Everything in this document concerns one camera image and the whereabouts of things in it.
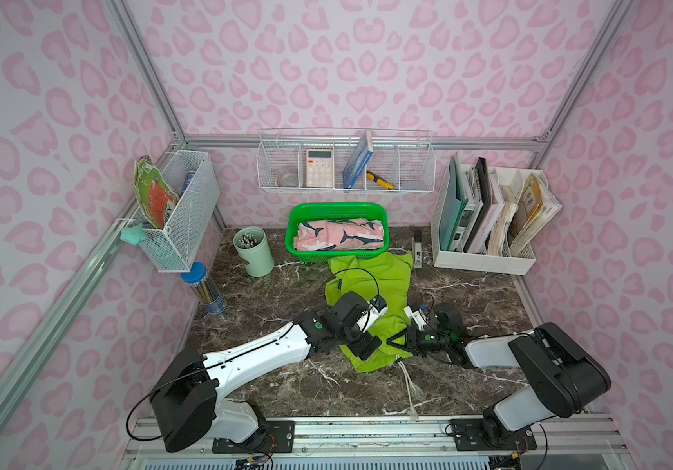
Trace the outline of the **lime green garment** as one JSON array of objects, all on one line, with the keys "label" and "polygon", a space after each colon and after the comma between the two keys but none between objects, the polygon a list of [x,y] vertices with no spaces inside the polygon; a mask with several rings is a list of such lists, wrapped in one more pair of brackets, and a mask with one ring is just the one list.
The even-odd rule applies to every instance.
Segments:
[{"label": "lime green garment", "polygon": [[332,307],[347,292],[355,292],[366,301],[381,295],[387,302],[387,313],[374,321],[368,332],[385,341],[409,325],[404,308],[408,306],[413,269],[410,254],[397,256],[384,252],[369,260],[336,257],[331,258],[328,265],[334,276],[325,286],[328,306]]}]

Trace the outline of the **pink shark print shorts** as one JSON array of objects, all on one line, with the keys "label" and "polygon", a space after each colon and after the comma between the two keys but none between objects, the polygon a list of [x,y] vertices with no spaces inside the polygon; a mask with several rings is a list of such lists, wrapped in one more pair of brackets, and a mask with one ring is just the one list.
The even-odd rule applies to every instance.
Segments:
[{"label": "pink shark print shorts", "polygon": [[385,246],[385,229],[377,219],[303,222],[293,246],[297,252],[378,250]]}]

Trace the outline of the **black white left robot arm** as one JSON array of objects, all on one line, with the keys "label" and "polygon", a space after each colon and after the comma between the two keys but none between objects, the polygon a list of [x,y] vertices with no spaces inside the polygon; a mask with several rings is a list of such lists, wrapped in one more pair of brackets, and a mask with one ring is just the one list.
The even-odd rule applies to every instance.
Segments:
[{"label": "black white left robot arm", "polygon": [[370,327],[389,310],[380,295],[370,301],[347,292],[332,307],[307,309],[295,321],[254,341],[201,354],[187,346],[148,395],[166,452],[181,452],[203,438],[257,450],[270,426],[255,405],[229,395],[281,367],[345,346],[367,360],[382,344]]}]

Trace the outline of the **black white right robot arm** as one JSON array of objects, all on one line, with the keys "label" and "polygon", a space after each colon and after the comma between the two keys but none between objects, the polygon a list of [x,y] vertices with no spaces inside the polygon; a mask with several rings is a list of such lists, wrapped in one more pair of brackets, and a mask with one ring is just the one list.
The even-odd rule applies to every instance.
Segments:
[{"label": "black white right robot arm", "polygon": [[436,325],[420,311],[410,311],[410,325],[387,344],[413,356],[444,353],[463,368],[518,368],[526,386],[483,412],[481,427],[491,441],[501,441],[552,417],[569,418],[610,391],[603,368],[561,327],[546,322],[521,333],[472,336],[462,315],[450,304],[434,311]]}]

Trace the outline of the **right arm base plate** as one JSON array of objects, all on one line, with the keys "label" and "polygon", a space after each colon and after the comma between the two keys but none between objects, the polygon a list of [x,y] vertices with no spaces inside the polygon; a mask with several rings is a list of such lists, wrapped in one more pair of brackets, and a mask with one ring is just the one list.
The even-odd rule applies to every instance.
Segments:
[{"label": "right arm base plate", "polygon": [[454,440],[458,452],[528,452],[537,444],[530,427],[509,431],[494,418],[452,419],[444,433]]}]

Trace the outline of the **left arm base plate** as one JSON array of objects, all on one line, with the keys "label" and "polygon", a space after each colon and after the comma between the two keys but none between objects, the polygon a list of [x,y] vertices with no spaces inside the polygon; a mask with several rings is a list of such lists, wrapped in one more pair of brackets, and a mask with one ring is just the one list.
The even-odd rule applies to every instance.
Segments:
[{"label": "left arm base plate", "polygon": [[295,439],[295,421],[267,421],[249,438],[241,443],[226,439],[215,439],[214,454],[291,454]]}]

